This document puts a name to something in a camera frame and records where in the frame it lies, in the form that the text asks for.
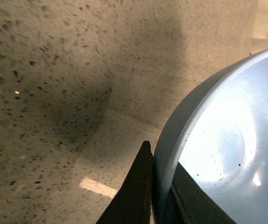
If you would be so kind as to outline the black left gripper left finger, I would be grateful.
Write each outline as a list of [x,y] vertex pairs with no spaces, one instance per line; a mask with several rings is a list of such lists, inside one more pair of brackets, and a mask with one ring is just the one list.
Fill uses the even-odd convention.
[[98,224],[149,224],[151,216],[153,155],[144,141],[117,194]]

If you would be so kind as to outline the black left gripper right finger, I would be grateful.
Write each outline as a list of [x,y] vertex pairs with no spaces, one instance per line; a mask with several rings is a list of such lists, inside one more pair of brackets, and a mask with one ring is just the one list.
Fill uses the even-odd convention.
[[178,163],[168,196],[170,224],[234,224]]

